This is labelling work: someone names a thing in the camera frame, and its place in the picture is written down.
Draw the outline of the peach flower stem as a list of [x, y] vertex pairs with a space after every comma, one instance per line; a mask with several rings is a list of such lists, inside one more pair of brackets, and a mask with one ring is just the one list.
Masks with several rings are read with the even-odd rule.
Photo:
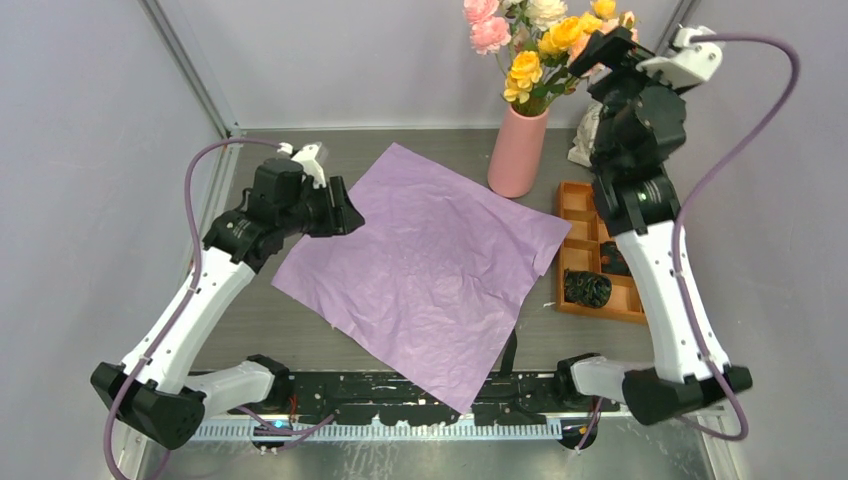
[[588, 22], [577, 43], [569, 53], [568, 73], [575, 77], [588, 77], [605, 68], [618, 66], [638, 46], [638, 34], [632, 28], [633, 15], [603, 20], [589, 32]]

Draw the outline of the purple wrapping paper sheet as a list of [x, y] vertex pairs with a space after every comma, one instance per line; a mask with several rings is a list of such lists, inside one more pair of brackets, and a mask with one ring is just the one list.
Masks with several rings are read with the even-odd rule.
[[349, 193], [364, 224], [299, 240], [273, 286], [465, 414], [570, 224], [399, 145]]

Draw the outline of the yellow flower bunch stems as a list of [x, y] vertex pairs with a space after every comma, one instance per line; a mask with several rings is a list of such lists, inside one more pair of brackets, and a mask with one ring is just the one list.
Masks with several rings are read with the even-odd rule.
[[537, 116], [557, 98], [573, 93], [587, 77], [568, 73], [569, 53], [588, 22], [591, 32], [603, 20], [623, 18], [616, 1], [587, 1], [584, 11], [571, 11], [545, 32], [535, 32], [507, 46], [510, 65], [506, 69], [504, 100], [519, 114]]

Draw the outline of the pink flower stem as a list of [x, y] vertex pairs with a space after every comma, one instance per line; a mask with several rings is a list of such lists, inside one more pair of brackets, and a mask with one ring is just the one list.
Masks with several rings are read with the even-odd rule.
[[510, 24], [498, 14], [500, 2], [496, 0], [464, 0], [462, 12], [469, 25], [469, 41], [472, 50], [481, 56], [493, 55], [501, 73], [506, 68], [499, 52], [512, 40]]

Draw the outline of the black ribbon with gold text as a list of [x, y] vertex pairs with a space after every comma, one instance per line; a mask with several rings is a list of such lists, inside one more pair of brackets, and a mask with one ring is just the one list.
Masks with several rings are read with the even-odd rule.
[[503, 351], [503, 355], [501, 357], [501, 363], [498, 369], [499, 377], [508, 377], [512, 374], [514, 369], [514, 362], [518, 348], [518, 337], [517, 331], [513, 329], [510, 332], [508, 340], [505, 344], [505, 348]]

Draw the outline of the white flower with leaves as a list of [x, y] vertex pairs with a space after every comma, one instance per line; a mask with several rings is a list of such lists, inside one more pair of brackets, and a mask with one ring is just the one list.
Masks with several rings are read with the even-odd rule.
[[547, 31], [568, 12], [566, 3], [561, 0], [506, 0], [501, 1], [501, 7], [516, 40]]

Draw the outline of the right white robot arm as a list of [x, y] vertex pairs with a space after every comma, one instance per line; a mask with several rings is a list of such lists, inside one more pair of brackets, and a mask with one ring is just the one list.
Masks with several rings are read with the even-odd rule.
[[681, 204], [664, 167], [686, 140], [684, 94], [705, 83], [721, 62], [719, 46], [694, 44], [703, 34], [700, 27], [681, 30], [675, 54], [661, 57], [620, 26], [593, 33], [570, 65], [575, 76], [597, 65], [608, 68], [589, 88], [601, 104], [590, 156], [593, 203], [631, 272], [654, 356], [649, 366], [595, 353], [562, 360], [554, 387], [567, 410], [603, 397], [653, 425], [753, 385], [748, 368], [729, 360], [706, 317], [686, 255]]

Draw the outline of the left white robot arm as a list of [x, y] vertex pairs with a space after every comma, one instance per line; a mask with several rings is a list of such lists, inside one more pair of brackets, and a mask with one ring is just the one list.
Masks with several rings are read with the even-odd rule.
[[168, 450], [238, 407], [282, 411], [294, 384], [289, 369], [268, 356], [195, 377], [190, 368], [226, 309], [287, 238], [342, 236], [364, 223], [342, 177], [319, 180], [301, 161], [265, 160], [238, 207], [212, 223], [196, 268], [154, 327], [121, 363], [96, 367], [95, 391], [117, 420]]

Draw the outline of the pink cylindrical vase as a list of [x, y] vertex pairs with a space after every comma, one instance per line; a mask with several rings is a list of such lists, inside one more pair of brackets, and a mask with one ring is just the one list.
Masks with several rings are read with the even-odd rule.
[[526, 195], [535, 183], [549, 111], [537, 116], [519, 114], [508, 107], [490, 158], [487, 174], [489, 188], [505, 198]]

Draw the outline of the crumpled printed paper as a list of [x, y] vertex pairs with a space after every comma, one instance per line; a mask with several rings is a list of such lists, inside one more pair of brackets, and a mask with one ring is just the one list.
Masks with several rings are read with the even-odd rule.
[[597, 101], [593, 101], [587, 108], [576, 129], [572, 147], [568, 151], [568, 161], [586, 168], [591, 167], [590, 157], [600, 121], [601, 109], [602, 104]]

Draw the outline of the orange compartment tray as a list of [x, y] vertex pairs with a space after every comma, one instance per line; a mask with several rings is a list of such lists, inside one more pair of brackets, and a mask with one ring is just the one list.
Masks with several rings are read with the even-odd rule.
[[[555, 308], [577, 316], [645, 325], [646, 314], [633, 277], [601, 272], [600, 244], [614, 240], [596, 211], [591, 185], [561, 182], [557, 188], [557, 213], [570, 223], [571, 228], [559, 248]], [[612, 282], [612, 296], [607, 305], [592, 309], [567, 303], [563, 292], [566, 270], [591, 271], [607, 276]]]

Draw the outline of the dark rolled ribbon in tray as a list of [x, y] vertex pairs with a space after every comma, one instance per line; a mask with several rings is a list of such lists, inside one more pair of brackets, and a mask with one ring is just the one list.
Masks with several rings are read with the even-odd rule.
[[615, 241], [600, 244], [601, 272], [619, 276], [631, 276], [631, 271]]

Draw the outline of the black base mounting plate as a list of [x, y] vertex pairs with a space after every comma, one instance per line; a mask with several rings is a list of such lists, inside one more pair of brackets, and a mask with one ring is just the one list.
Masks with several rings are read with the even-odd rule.
[[565, 392], [557, 372], [495, 371], [461, 413], [392, 372], [296, 372], [280, 392], [235, 408], [254, 414], [249, 434], [259, 448], [308, 441], [554, 440], [592, 446], [609, 400]]

